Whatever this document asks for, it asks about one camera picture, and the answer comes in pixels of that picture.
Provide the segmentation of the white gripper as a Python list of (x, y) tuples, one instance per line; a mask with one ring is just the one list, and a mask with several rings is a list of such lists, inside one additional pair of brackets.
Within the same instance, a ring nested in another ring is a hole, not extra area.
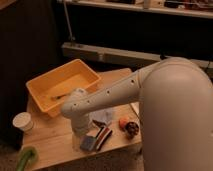
[(72, 123), (72, 143), (74, 147), (79, 147), (83, 138), (90, 131), (89, 122), (73, 122)]

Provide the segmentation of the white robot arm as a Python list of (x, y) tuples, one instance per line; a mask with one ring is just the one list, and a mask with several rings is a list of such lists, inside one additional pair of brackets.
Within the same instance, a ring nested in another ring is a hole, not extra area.
[(66, 117), (137, 101), (145, 171), (213, 171), (213, 82), (185, 58), (141, 68), (63, 104)]

